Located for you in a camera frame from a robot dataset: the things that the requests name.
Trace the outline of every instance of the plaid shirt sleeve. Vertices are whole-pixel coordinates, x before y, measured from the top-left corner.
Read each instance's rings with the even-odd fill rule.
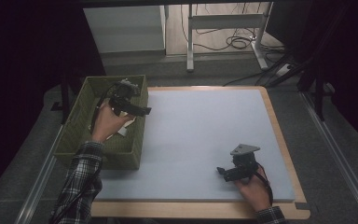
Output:
[[[265,210],[256,212],[258,223],[261,224],[286,224],[281,208],[278,206],[270,207]]]
[[[84,194],[59,218],[58,223],[88,223],[90,221],[92,201],[102,189],[99,174],[103,164],[102,155],[102,143],[86,142],[81,145],[72,159],[62,192],[51,212],[50,222],[69,207],[69,203],[83,188],[87,188]]]

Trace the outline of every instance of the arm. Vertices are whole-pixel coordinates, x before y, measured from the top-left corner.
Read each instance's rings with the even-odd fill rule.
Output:
[[[102,105],[91,141],[81,145],[72,159],[62,192],[51,213],[50,223],[88,223],[94,198],[102,189],[103,143],[134,116],[117,117],[109,105]]]
[[[257,172],[266,178],[262,167],[259,167]],[[257,176],[253,175],[246,184],[240,180],[236,180],[234,183],[240,190],[242,197],[254,208],[258,223],[287,223],[281,208],[278,206],[272,207],[269,203],[269,194],[266,186]]]

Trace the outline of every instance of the wooden table edge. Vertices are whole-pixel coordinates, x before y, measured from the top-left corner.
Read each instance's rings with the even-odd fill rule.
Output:
[[[191,86],[191,87],[149,87],[149,91],[224,91],[259,90],[275,132],[284,163],[295,191],[295,200],[290,203],[275,203],[280,206],[287,219],[307,219],[310,210],[297,209],[297,203],[307,203],[299,183],[296,169],[284,141],[279,122],[275,116],[269,94],[264,87],[255,86]],[[255,218],[255,212],[247,202],[104,202],[95,201],[91,207],[93,217],[159,217],[159,218]]]

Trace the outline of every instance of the white board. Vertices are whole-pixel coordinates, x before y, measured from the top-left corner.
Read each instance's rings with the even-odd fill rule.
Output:
[[[259,90],[150,91],[148,106],[140,170],[102,171],[97,200],[243,200],[216,171],[239,143],[261,148],[274,199],[295,199]]]

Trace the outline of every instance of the green plastic crate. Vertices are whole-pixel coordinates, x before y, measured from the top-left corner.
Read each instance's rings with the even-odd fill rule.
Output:
[[[127,79],[141,89],[140,96],[133,96],[131,103],[141,107],[147,106],[148,92],[145,76],[125,77],[87,77],[77,96],[71,113],[65,122],[54,156],[69,167],[80,145],[90,140],[92,114],[101,95],[114,83]],[[127,135],[115,134],[104,144],[104,170],[137,170],[140,167],[142,143],[144,140],[145,117],[137,117],[127,127]]]

